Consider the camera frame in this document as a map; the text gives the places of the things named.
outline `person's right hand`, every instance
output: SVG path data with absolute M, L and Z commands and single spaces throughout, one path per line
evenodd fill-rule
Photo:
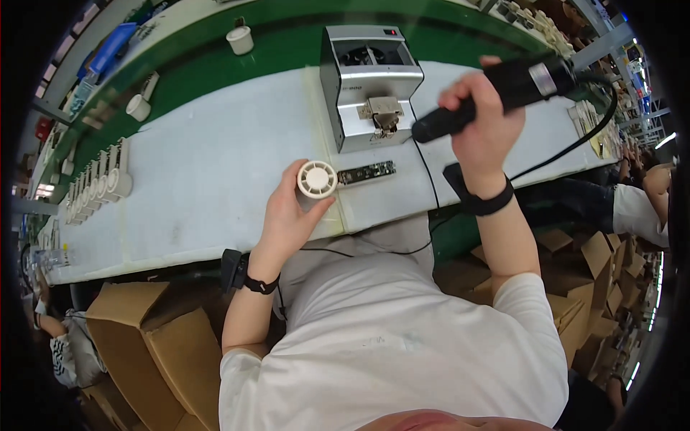
M 481 57 L 482 66 L 500 63 L 498 57 Z M 524 108 L 503 113 L 503 103 L 482 72 L 464 75 L 445 90 L 438 104 L 454 111 L 463 99 L 472 96 L 477 106 L 476 119 L 453 135 L 453 152 L 460 162 L 467 190 L 482 199 L 497 196 L 505 188 L 503 162 L 524 127 Z

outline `gray pants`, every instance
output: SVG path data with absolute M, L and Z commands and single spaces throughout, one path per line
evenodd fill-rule
M 353 235 L 309 241 L 303 248 L 327 248 L 351 256 L 362 256 L 385 252 L 411 252 L 421 248 L 430 239 L 428 216 L 425 213 L 392 221 Z M 434 264 L 431 244 L 423 250 L 414 254 L 405 254 L 402 257 L 419 265 L 422 272 L 431 279 Z M 348 259 L 348 257 L 324 250 L 300 250 L 288 259 L 280 273 L 280 293 L 276 292 L 273 297 L 275 314 L 280 319 L 285 319 L 279 311 L 281 295 L 286 313 L 290 314 L 290 307 L 312 270 L 342 259 Z

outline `circuit board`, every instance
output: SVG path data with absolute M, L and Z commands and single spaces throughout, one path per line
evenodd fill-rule
M 392 160 L 374 163 L 369 166 L 361 166 L 359 168 L 341 170 L 337 173 L 338 183 L 343 186 L 359 183 L 368 179 L 385 177 L 386 175 L 395 174 L 395 163 Z

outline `dark jeans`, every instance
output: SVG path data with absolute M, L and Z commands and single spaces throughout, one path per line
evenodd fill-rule
M 613 188 L 588 181 L 561 178 L 515 191 L 517 202 L 531 228 L 565 222 L 580 222 L 605 234 L 613 233 Z M 553 201 L 546 208 L 530 208 Z

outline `fluorescent light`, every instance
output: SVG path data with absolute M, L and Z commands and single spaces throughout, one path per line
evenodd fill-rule
M 674 139 L 676 137 L 676 132 L 671 133 L 669 136 L 665 137 L 663 141 L 659 142 L 656 147 L 654 147 L 655 150 L 658 150 L 661 148 L 662 145 L 664 145 L 666 142 Z
M 630 380 L 635 380 L 635 375 L 638 373 L 638 368 L 640 368 L 639 362 L 637 365 L 635 365 L 635 371 L 633 371 L 633 376 L 630 378 Z

